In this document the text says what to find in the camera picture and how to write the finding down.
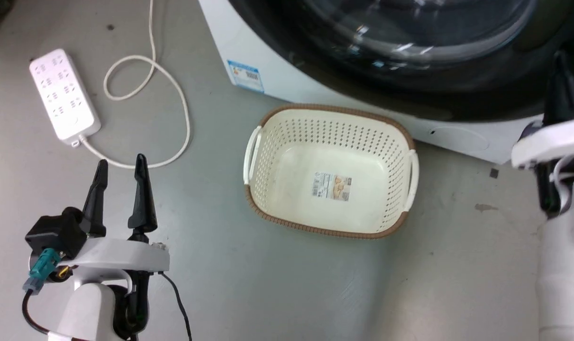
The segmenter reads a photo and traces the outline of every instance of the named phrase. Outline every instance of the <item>white handle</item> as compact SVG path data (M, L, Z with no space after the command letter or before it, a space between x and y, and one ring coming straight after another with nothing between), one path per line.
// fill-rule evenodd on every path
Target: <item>white handle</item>
M407 196L407 201L404 204L403 211L408 212L413 205L413 200L415 199L415 193L417 193L417 183L419 182L419 158L415 149L409 151L409 156L411 160L411 179L409 185L409 195Z
M255 128L249 142L247 143L247 150L245 151L245 162L243 164L243 182L248 184L253 177L255 169L255 160L257 160L257 151L259 149L259 142L261 141L261 126Z

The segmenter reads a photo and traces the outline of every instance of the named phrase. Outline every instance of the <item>blue sticker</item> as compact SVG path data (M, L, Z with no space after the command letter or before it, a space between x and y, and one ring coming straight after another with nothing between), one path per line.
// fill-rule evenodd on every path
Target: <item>blue sticker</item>
M264 86L261 84L261 76L259 75L258 69L231 60L228 60L228 66L230 67L232 79L237 86L261 93L264 92Z

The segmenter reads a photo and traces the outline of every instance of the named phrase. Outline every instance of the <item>power outlet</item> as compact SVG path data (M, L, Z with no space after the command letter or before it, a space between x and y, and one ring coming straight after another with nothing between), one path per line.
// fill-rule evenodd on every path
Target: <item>power outlet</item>
M101 128L72 59L64 50L59 48L32 61L29 71L59 140L77 147L80 136L90 136Z

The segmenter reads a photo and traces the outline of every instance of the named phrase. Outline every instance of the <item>gray floor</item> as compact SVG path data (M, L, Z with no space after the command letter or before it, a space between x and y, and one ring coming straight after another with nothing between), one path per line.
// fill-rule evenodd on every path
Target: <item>gray floor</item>
M102 119L91 142L123 162L139 152L164 160L183 139L169 82L155 76L122 103L102 91L115 60L149 54L147 8L146 0L20 0L0 26L0 340L44 339L20 315L29 255L23 236L40 215L81 206L97 162L55 138L28 61L65 48ZM161 64L187 93L194 130L185 155L152 171L161 226L151 237L170 245L170 275L194 339L537 338L534 281L544 219L530 173L499 166L492 179L491 164L419 145L419 194L389 238L332 238L261 220L244 199L243 152L258 120L281 101L230 85L195 0L159 0L157 8ZM126 93L146 70L131 65L111 86ZM110 237L129 235L134 192L132 172L111 168ZM141 339L183 340L172 290L158 276L151 285L152 317ZM71 288L46 286L31 302L35 319L55 328Z

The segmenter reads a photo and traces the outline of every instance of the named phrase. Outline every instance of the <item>cable connector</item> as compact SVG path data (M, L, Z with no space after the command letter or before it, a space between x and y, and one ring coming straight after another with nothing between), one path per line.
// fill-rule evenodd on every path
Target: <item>cable connector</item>
M32 270L29 271L29 278L23 283L23 291L31 290L33 295L37 295L45 284L47 277L61 261L62 254L63 252L57 253L51 248L44 249Z

